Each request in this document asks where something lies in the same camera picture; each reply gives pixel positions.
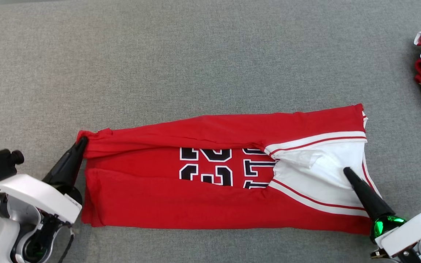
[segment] jersey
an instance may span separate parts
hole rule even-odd
[[[359,104],[80,131],[89,139],[82,221],[367,235],[371,220],[342,172],[378,191],[364,161],[366,120]]]

